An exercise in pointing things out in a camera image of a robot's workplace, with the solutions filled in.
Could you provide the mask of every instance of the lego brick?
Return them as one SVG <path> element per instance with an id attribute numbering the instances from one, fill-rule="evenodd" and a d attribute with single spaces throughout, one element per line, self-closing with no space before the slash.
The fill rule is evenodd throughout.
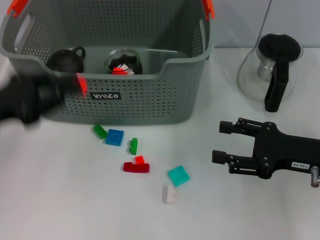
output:
<path id="1" fill-rule="evenodd" d="M 190 177 L 182 165 L 172 169 L 168 172 L 168 176 L 171 179 L 174 186 L 178 187 L 190 180 Z"/>
<path id="2" fill-rule="evenodd" d="M 150 165 L 145 164 L 133 164 L 132 162 L 125 162 L 123 164 L 123 171 L 127 173 L 146 174 L 149 173 Z"/>
<path id="3" fill-rule="evenodd" d="M 176 201 L 176 189 L 173 185 L 164 186 L 163 187 L 163 194 L 162 194 L 163 201 L 166 204 L 173 204 Z"/>
<path id="4" fill-rule="evenodd" d="M 95 134 L 97 134 L 97 136 L 101 139 L 105 139 L 108 135 L 108 133 L 103 129 L 102 126 L 100 125 L 96 125 L 93 127 L 93 131 L 95 132 Z"/>
<path id="5" fill-rule="evenodd" d="M 138 139 L 137 138 L 133 138 L 132 141 L 130 142 L 130 149 L 129 152 L 132 155 L 136 155 L 137 154 L 137 148 L 138 148 Z"/>
<path id="6" fill-rule="evenodd" d="M 136 156 L 134 159 L 135 159 L 135 164 L 145 164 L 145 160 L 143 156 Z"/>
<path id="7" fill-rule="evenodd" d="M 109 129 L 105 143 L 114 146 L 121 146 L 122 140 L 124 139 L 124 134 L 124 131 Z"/>

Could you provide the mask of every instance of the small red lego piece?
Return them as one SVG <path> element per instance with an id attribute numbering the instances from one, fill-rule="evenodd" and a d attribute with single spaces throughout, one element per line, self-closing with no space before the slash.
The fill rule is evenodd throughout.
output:
<path id="1" fill-rule="evenodd" d="M 144 164 L 145 160 L 143 156 L 136 156 L 135 157 L 135 164 Z"/>
<path id="2" fill-rule="evenodd" d="M 127 173 L 146 174 L 149 173 L 149 170 L 150 165 L 148 163 L 133 164 L 132 162 L 125 162 L 123 164 L 123 171 Z"/>

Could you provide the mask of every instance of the black coffee pot handle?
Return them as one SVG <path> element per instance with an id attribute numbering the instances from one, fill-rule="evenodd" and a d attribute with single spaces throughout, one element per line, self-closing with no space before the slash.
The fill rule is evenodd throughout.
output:
<path id="1" fill-rule="evenodd" d="M 279 56 L 272 71 L 269 89 L 264 99 L 265 110 L 270 113 L 278 111 L 289 81 L 289 61 L 285 56 Z"/>
<path id="2" fill-rule="evenodd" d="M 86 50 L 82 46 L 77 46 L 75 49 L 72 50 L 72 52 L 76 54 L 79 50 L 82 51 L 82 55 L 80 56 L 80 58 L 81 60 L 84 60 L 86 57 Z"/>

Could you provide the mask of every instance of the white lego brick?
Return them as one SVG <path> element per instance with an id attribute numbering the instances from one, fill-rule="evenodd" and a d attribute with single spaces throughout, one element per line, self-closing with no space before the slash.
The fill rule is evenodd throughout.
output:
<path id="1" fill-rule="evenodd" d="M 166 204 L 173 204 L 176 201 L 176 189 L 173 185 L 163 188 L 163 201 Z"/>

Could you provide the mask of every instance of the blue lego brick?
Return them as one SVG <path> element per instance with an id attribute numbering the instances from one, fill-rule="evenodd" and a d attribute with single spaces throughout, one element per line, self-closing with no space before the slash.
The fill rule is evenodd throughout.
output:
<path id="1" fill-rule="evenodd" d="M 105 143 L 114 146 L 121 146 L 124 134 L 124 131 L 109 129 Z"/>
<path id="2" fill-rule="evenodd" d="M 190 177 L 182 165 L 172 169 L 168 172 L 168 176 L 173 182 L 174 186 L 178 187 L 190 180 Z"/>

